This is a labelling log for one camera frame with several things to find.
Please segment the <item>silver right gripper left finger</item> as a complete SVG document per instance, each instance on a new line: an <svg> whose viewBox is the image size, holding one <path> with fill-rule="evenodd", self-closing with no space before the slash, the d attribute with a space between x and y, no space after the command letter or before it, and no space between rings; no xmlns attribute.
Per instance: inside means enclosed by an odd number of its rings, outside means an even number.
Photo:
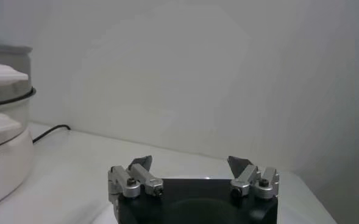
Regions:
<svg viewBox="0 0 359 224"><path fill-rule="evenodd" d="M108 171L108 199L113 205L114 213L119 213L119 197L137 198L141 189L147 195L163 197L164 184L161 178L151 174L152 156L135 158L125 169L113 166Z"/></svg>

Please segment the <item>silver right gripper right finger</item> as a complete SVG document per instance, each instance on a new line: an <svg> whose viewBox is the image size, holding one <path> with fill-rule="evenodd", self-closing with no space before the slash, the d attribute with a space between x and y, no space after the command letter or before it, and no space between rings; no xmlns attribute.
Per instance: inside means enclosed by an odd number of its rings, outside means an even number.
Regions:
<svg viewBox="0 0 359 224"><path fill-rule="evenodd" d="M279 195L279 173L273 167L263 172L248 159L229 156L227 159L234 179L230 181L230 193L234 198L254 194L262 200L270 200Z"/></svg>

